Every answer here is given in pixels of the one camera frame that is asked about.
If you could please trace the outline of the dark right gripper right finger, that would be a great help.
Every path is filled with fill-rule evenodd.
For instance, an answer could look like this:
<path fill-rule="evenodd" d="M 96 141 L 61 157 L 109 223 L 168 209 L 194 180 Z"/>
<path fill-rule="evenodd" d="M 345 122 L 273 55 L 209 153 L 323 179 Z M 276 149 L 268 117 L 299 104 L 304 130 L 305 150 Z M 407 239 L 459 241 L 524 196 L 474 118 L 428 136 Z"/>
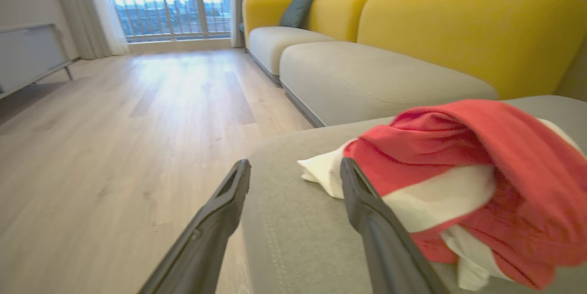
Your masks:
<path fill-rule="evenodd" d="M 344 157 L 340 164 L 344 204 L 361 235 L 375 294 L 447 294 L 438 274 L 360 166 Z"/>

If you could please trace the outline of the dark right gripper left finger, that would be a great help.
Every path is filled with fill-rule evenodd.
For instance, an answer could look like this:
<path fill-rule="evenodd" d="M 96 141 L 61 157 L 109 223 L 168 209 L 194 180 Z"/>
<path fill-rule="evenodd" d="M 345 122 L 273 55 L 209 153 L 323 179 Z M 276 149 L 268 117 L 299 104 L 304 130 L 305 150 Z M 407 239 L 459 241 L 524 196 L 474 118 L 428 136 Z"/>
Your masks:
<path fill-rule="evenodd" d="M 239 160 L 139 290 L 140 294 L 214 294 L 229 238 L 239 226 L 251 164 Z"/>

